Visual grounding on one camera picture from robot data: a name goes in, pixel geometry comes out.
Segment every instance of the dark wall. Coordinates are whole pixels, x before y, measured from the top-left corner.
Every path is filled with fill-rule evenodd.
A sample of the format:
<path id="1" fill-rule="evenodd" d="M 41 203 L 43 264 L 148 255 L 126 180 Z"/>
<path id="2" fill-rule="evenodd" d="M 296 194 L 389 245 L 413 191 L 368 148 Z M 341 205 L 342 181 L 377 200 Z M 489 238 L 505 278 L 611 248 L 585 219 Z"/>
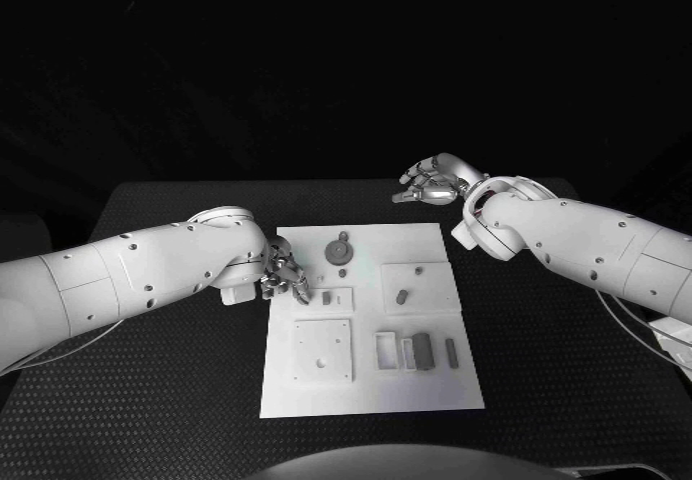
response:
<path id="1" fill-rule="evenodd" d="M 583 200 L 692 231 L 674 25 L 619 36 L 612 13 L 564 35 L 422 45 L 423 29 L 361 41 L 354 25 L 337 43 L 262 22 L 237 32 L 242 18 L 191 4 L 80 14 L 87 28 L 14 41 L 0 74 L 4 206 L 43 216 L 54 248 L 86 240 L 120 182 L 394 179 L 440 151 L 492 175 L 564 177 Z"/>

